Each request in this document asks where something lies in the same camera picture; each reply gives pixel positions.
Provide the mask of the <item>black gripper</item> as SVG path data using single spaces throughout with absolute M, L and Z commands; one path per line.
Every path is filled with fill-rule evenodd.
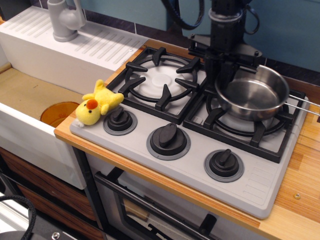
M 262 52 L 246 44 L 244 35 L 255 34 L 260 19 L 252 7 L 212 7 L 208 16 L 210 34 L 191 34 L 189 52 L 203 58 L 207 82 L 213 89 L 220 73 L 220 89 L 224 90 L 238 69 L 257 72 Z

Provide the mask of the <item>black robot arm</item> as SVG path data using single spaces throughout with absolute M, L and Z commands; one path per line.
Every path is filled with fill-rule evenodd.
M 240 67 L 256 72 L 262 52 L 245 43 L 260 27 L 258 14 L 249 0 L 213 0 L 208 12 L 209 35 L 192 34 L 189 53 L 204 60 L 208 80 L 221 90 L 233 81 Z

